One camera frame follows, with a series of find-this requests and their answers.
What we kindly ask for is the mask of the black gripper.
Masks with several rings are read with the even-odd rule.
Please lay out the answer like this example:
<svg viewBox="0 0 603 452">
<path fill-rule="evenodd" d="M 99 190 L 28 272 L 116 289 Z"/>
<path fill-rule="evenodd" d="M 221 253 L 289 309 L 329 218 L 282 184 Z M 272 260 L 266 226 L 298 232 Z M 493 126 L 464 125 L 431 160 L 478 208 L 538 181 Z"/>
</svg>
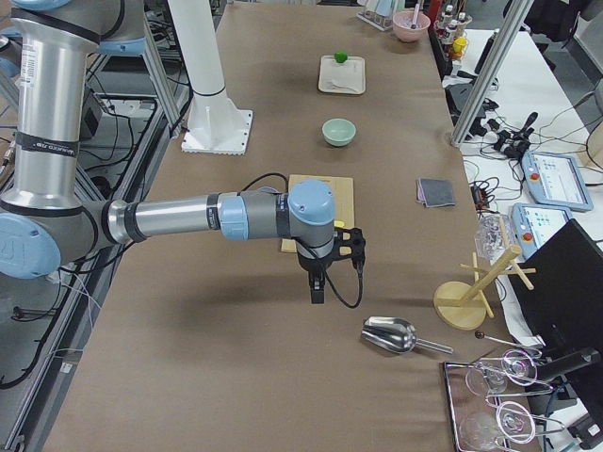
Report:
<svg viewBox="0 0 603 452">
<path fill-rule="evenodd" d="M 298 261 L 308 274 L 312 304 L 324 303 L 326 273 L 333 262 L 350 259 L 358 278 L 363 279 L 366 243 L 363 231 L 357 227 L 335 227 L 333 239 L 326 244 L 324 252 L 319 247 L 311 247 L 300 238 L 297 239 Z"/>
</svg>

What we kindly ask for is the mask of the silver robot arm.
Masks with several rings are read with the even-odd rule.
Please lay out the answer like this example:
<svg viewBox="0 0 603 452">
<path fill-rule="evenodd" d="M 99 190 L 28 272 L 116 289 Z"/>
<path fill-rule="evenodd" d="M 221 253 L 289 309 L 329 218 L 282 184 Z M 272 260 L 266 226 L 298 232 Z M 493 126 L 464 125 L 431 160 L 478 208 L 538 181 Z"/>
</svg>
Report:
<svg viewBox="0 0 603 452">
<path fill-rule="evenodd" d="M 140 55 L 140 1 L 17 1 L 11 19 L 23 38 L 19 122 L 12 187 L 1 197 L 1 271 L 34 279 L 91 252 L 154 235 L 219 231 L 230 240 L 292 239 L 320 304 L 328 268 L 350 249 L 365 265 L 359 229 L 334 225 L 331 188 L 317 179 L 285 193 L 213 193 L 168 202 L 80 201 L 74 192 L 88 56 Z"/>
</svg>

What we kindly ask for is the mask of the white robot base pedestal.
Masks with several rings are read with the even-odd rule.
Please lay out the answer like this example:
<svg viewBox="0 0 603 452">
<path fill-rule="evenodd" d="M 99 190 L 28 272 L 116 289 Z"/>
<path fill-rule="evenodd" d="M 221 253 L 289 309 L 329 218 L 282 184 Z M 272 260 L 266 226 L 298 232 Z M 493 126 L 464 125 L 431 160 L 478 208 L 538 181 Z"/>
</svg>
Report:
<svg viewBox="0 0 603 452">
<path fill-rule="evenodd" d="M 209 3 L 174 0 L 169 8 L 193 93 L 182 150 L 243 155 L 253 113 L 227 93 Z"/>
</svg>

